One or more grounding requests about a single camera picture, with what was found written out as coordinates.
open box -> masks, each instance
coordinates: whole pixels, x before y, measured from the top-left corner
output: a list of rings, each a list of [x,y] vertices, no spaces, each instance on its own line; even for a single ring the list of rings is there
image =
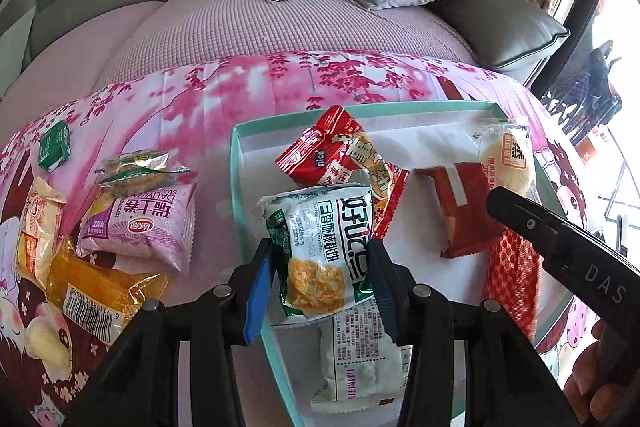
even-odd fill
[[[506,121],[492,102],[394,102],[355,105],[346,110],[366,131],[380,155],[406,169],[477,161],[477,146],[469,137],[479,121]],[[256,202],[260,197],[295,190],[296,184],[275,165],[277,158],[302,132],[318,121],[323,110],[275,116],[234,127],[230,165],[232,206],[244,261],[249,261],[262,237],[268,237]],[[542,204],[564,215],[546,174],[536,162],[536,185]],[[412,173],[385,237],[392,260],[407,266],[417,282],[427,283],[452,301],[480,302],[488,254],[443,259],[447,236],[433,182]],[[272,327],[279,315],[274,284],[262,341],[271,369],[296,427],[377,427],[394,425],[401,402],[354,413],[313,413],[310,401],[322,387],[319,330],[314,325]],[[538,343],[568,305],[571,293],[543,273],[538,308]],[[452,417],[464,410],[464,346],[455,346],[455,390]]]

yellow snack package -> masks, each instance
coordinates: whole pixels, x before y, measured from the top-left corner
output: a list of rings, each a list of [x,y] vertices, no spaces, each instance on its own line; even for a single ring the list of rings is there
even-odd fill
[[[47,299],[78,326],[113,344],[148,298],[160,298],[169,279],[164,273],[128,274],[92,266],[76,257],[65,237],[51,262]]]
[[[42,178],[36,178],[22,211],[16,252],[17,272],[43,290],[47,287],[47,272],[55,252],[65,203],[62,194],[49,187]]]

small green box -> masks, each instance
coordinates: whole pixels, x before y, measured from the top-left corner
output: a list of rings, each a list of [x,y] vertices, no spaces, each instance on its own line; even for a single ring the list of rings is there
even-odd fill
[[[38,165],[47,172],[53,172],[58,165],[66,162],[70,156],[69,126],[64,120],[61,120],[40,138]]]

finger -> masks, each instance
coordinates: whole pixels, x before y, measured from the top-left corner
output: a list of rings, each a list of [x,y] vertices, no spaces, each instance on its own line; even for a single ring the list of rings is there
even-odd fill
[[[574,409],[575,415],[580,423],[587,421],[589,417],[589,400],[580,394],[580,389],[575,383],[574,375],[571,375],[564,385],[564,395]]]
[[[580,394],[587,394],[596,381],[598,372],[597,351],[598,343],[591,344],[581,352],[574,363],[574,378],[578,389],[580,389]]]
[[[605,326],[606,323],[602,319],[600,319],[593,325],[593,328],[591,328],[591,334],[593,335],[594,339],[600,339],[600,337],[602,336],[602,330],[604,330]]]
[[[598,420],[604,420],[609,414],[616,410],[620,399],[625,394],[626,388],[615,383],[603,385],[591,400],[591,414]]]

purple snack package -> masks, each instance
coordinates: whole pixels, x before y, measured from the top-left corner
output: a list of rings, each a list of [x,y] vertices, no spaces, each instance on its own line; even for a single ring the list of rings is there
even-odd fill
[[[102,192],[82,218],[78,255],[96,250],[159,259],[186,273],[195,226],[195,185],[127,198]]]

